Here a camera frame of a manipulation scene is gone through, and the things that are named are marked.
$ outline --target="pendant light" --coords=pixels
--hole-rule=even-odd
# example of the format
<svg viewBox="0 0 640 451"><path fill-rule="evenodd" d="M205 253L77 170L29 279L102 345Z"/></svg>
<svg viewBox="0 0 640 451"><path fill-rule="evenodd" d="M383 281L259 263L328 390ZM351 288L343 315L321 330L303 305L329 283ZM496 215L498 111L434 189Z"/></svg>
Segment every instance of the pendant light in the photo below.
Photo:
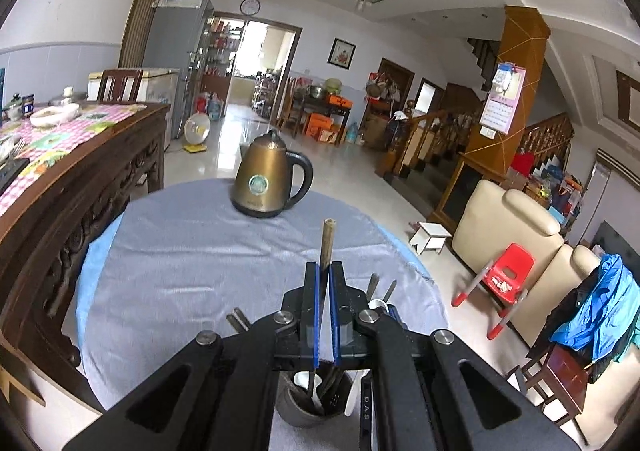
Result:
<svg viewBox="0 0 640 451"><path fill-rule="evenodd" d="M364 11L365 6L371 6L371 2L367 0L358 0L356 2L356 12L360 13Z"/></svg>

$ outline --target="kettle lid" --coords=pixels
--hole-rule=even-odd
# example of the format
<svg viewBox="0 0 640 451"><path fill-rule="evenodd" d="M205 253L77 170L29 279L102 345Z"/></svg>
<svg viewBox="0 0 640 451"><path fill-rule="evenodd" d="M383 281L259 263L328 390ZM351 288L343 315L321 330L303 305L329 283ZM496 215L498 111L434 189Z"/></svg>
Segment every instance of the kettle lid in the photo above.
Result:
<svg viewBox="0 0 640 451"><path fill-rule="evenodd" d="M252 145L253 144L264 147L266 149L287 149L287 145L284 143L283 139L281 139L280 135L278 135L278 132L275 129L270 129L264 135L256 137L256 139L252 142Z"/></svg>

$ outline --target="kettle handle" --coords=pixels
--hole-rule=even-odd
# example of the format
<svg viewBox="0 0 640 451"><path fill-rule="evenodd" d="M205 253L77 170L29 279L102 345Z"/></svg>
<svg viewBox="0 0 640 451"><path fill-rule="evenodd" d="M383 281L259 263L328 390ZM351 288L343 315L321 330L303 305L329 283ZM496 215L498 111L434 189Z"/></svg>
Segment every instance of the kettle handle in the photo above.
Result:
<svg viewBox="0 0 640 451"><path fill-rule="evenodd" d="M298 153L296 151L287 150L287 161L291 167L291 177L293 178L293 166L299 165L302 167L302 170L305 172L305 178L302 180L302 187L298 190L298 192L293 195L287 203L284 204L284 209L289 209L292 206L296 205L302 198L306 195L309 189L311 189L311 182L314 179L314 167L311 165L311 161L304 156L302 153Z"/></svg>

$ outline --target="wooden pillar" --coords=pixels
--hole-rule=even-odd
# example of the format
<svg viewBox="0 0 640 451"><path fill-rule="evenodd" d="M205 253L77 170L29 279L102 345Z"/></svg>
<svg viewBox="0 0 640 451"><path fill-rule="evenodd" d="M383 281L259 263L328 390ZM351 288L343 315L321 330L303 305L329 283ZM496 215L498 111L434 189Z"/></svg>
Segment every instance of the wooden pillar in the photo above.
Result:
<svg viewBox="0 0 640 451"><path fill-rule="evenodd" d="M464 212L466 201L481 178L500 183L516 154L527 118L536 98L538 81L545 61L546 40L550 30L537 8L507 6L506 18L498 63L513 63L526 70L520 100L508 134L496 132L493 139L480 135L480 126L471 130L464 154L453 173L449 186L436 210L432 221L455 230Z"/></svg>

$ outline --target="wall clock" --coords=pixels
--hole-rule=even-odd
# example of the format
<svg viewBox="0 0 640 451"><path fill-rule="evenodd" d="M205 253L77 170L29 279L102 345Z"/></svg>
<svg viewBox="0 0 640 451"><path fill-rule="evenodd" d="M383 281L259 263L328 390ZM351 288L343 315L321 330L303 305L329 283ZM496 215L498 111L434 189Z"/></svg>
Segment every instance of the wall clock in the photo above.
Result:
<svg viewBox="0 0 640 451"><path fill-rule="evenodd" d="M260 2L258 0L244 0L240 4L240 12L245 16L252 16L260 12Z"/></svg>

